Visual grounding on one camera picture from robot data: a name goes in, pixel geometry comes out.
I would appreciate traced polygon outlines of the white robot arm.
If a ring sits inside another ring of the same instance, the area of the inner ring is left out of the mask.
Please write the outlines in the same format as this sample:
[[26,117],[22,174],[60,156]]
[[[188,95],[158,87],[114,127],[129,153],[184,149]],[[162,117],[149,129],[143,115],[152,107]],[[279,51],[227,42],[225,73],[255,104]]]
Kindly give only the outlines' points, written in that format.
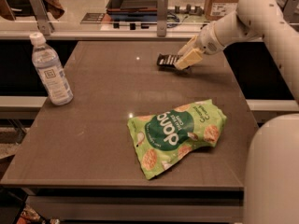
[[[239,0],[179,52],[179,70],[240,41],[260,37],[292,96],[299,100],[299,34],[276,0]],[[299,115],[267,121],[252,138],[246,163],[243,224],[299,224]]]

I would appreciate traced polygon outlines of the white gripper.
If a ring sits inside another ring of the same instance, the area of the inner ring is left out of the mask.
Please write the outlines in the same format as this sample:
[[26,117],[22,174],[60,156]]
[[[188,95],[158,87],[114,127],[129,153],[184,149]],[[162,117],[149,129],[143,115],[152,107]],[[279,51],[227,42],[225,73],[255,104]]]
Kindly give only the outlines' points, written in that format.
[[192,37],[179,51],[180,58],[175,62],[177,70],[183,70],[203,60],[203,52],[208,55],[224,50],[215,33],[215,24],[204,26],[199,35]]

